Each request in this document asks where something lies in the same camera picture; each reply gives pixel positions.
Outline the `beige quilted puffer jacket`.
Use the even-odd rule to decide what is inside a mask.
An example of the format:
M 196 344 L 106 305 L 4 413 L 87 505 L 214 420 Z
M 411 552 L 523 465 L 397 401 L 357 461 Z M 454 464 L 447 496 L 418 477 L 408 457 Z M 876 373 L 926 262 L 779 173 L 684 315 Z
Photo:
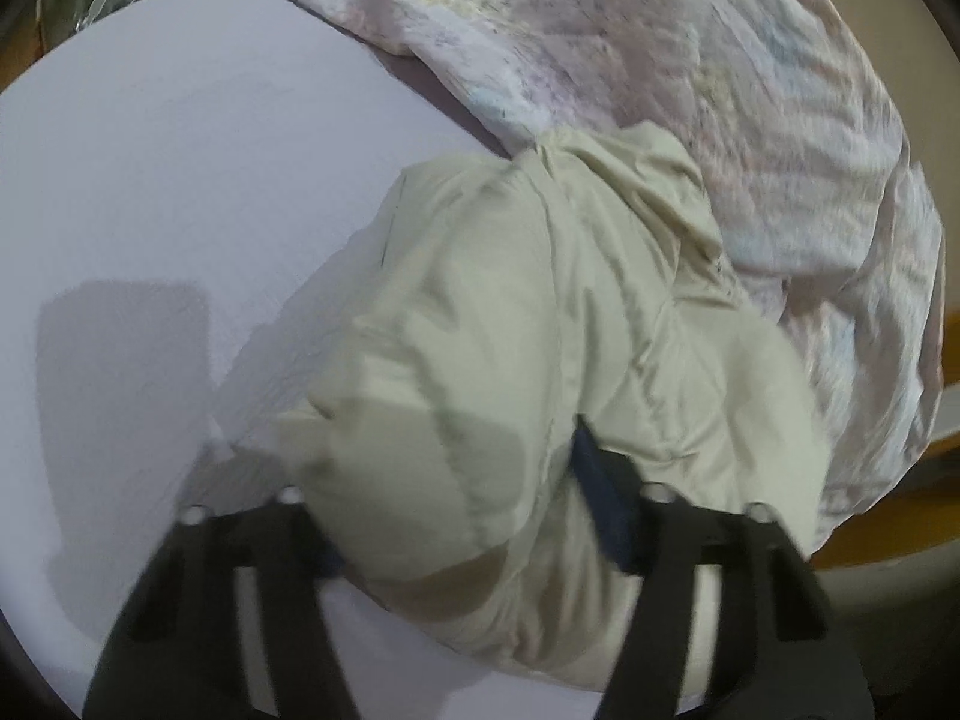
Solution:
M 389 195 L 381 270 L 278 447 L 350 577 L 500 670 L 601 689 L 640 591 L 568 470 L 576 422 L 693 504 L 818 541 L 832 446 L 672 133 L 562 128 Z

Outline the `pink patterned duvet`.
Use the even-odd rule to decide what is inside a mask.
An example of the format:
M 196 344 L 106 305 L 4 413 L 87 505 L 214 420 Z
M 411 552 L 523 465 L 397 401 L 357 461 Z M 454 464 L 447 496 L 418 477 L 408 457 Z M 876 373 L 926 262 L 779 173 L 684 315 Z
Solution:
M 420 60 L 509 151 L 556 127 L 669 130 L 811 371 L 835 443 L 822 530 L 919 460 L 942 392 L 944 229 L 832 0 L 293 2 Z

